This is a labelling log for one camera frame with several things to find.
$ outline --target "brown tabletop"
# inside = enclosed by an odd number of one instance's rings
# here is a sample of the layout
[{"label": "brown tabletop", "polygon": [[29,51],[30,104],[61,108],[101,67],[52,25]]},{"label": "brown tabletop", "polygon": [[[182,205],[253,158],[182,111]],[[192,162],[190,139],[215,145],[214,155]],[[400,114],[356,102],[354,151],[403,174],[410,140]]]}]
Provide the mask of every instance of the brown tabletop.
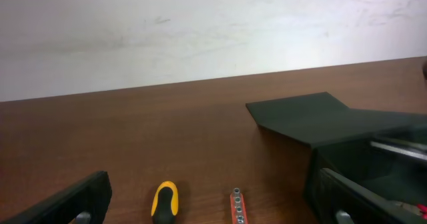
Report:
[{"label": "brown tabletop", "polygon": [[257,128],[245,103],[327,91],[349,107],[427,113],[424,58],[0,103],[0,219],[108,171],[104,223],[151,223],[174,181],[177,223],[316,223],[302,198],[310,148]]}]

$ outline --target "screwdriver handle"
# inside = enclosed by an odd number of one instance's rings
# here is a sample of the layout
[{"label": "screwdriver handle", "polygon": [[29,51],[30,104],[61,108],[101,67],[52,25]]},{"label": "screwdriver handle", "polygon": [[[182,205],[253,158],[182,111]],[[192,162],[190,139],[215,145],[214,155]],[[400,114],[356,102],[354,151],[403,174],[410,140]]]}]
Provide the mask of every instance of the screwdriver handle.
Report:
[{"label": "screwdriver handle", "polygon": [[151,208],[153,224],[174,224],[178,214],[178,189],[171,181],[157,188]]}]

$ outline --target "yellow and black handle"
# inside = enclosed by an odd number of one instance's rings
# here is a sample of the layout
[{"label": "yellow and black handle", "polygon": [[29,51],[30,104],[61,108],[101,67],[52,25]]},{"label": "yellow and black handle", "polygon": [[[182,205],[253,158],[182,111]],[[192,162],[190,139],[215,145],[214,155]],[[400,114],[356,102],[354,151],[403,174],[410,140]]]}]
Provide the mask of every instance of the yellow and black handle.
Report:
[{"label": "yellow and black handle", "polygon": [[173,224],[178,214],[178,190],[171,181],[160,184],[154,196],[151,218],[153,224]]}]

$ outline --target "white wall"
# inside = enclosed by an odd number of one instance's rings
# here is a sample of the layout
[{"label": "white wall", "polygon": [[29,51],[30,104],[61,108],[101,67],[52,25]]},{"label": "white wall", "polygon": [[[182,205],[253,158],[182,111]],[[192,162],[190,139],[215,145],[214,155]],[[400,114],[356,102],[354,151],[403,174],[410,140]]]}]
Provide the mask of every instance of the white wall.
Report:
[{"label": "white wall", "polygon": [[427,0],[0,0],[0,101],[427,55]]}]

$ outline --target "screwdriver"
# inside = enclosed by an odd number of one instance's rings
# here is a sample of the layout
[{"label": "screwdriver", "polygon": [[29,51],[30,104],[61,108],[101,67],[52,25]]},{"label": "screwdriver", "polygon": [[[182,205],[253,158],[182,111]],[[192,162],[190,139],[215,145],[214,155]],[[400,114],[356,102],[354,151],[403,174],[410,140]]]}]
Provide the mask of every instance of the screwdriver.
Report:
[{"label": "screwdriver", "polygon": [[174,224],[178,214],[178,189],[171,181],[165,181],[154,195],[151,218],[153,224]]}]

